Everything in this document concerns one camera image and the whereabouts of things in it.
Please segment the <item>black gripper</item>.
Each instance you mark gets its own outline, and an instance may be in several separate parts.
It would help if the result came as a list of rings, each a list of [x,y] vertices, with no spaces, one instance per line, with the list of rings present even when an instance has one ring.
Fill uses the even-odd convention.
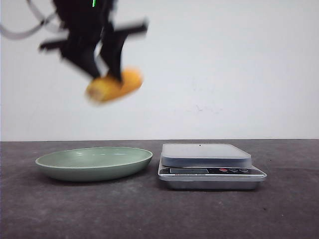
[[[68,35],[63,40],[44,42],[40,49],[60,50],[63,58],[95,79],[101,73],[94,51],[101,42],[100,56],[108,66],[108,73],[122,82],[124,42],[130,35],[146,33],[148,24],[144,21],[116,29],[111,18],[114,0],[54,0],[52,3],[61,20],[61,28],[68,30]]]

